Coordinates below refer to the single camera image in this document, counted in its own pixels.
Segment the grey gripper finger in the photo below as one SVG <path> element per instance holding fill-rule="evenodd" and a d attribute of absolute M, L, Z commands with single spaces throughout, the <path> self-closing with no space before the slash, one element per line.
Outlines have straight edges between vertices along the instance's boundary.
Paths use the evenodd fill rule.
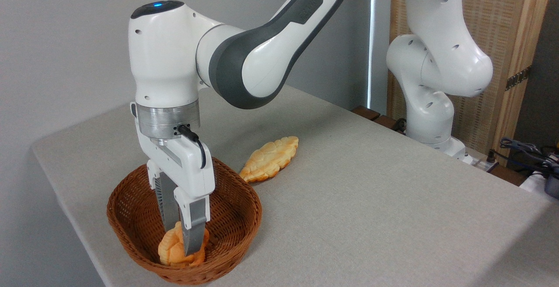
<path fill-rule="evenodd" d="M 182 188 L 174 190 L 182 222 L 184 255 L 198 252 L 204 241 L 206 223 L 210 220 L 209 196 L 191 198 Z"/>
<path fill-rule="evenodd" d="M 174 198 L 176 184 L 165 174 L 153 160 L 148 160 L 148 182 L 155 191 L 160 216 L 165 231 L 170 231 L 179 221 L 179 207 Z"/>

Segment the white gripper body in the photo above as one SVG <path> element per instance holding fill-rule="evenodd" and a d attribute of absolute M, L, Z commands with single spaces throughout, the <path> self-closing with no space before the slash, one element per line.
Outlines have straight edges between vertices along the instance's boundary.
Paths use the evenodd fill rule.
<path fill-rule="evenodd" d="M 180 128 L 197 131 L 198 102 L 172 108 L 144 107 L 131 102 L 138 141 L 142 151 L 191 198 L 215 190 L 211 154 L 207 145 L 180 133 Z"/>

